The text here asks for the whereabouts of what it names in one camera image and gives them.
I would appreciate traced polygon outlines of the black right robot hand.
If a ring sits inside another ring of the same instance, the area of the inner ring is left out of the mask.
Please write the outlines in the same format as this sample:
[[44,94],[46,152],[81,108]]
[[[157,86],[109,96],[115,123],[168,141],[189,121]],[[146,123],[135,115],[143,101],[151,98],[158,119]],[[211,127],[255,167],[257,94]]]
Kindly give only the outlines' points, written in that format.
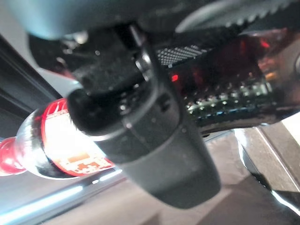
[[300,110],[297,0],[7,0],[36,63],[76,79],[71,121],[146,192],[220,190],[202,135]]

